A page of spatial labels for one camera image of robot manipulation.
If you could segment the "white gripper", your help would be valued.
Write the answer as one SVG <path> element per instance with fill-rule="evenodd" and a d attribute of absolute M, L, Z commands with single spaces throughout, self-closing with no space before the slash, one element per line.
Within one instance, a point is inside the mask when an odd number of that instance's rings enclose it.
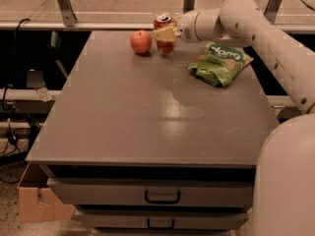
<path fill-rule="evenodd" d="M 180 38 L 185 42 L 198 42 L 196 34 L 196 19 L 198 11 L 190 11 L 175 18 L 175 26 L 166 26 L 164 28 L 154 29 L 153 33 L 156 40 L 165 42 L 175 42 Z"/>

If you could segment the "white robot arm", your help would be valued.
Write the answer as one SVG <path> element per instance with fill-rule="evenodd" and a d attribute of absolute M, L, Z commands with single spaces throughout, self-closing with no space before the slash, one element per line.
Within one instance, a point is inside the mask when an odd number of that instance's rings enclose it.
<path fill-rule="evenodd" d="M 272 25 L 253 0 L 225 0 L 154 30 L 157 40 L 252 47 L 301 114 L 280 124 L 259 154 L 253 236 L 315 236 L 315 53 Z"/>

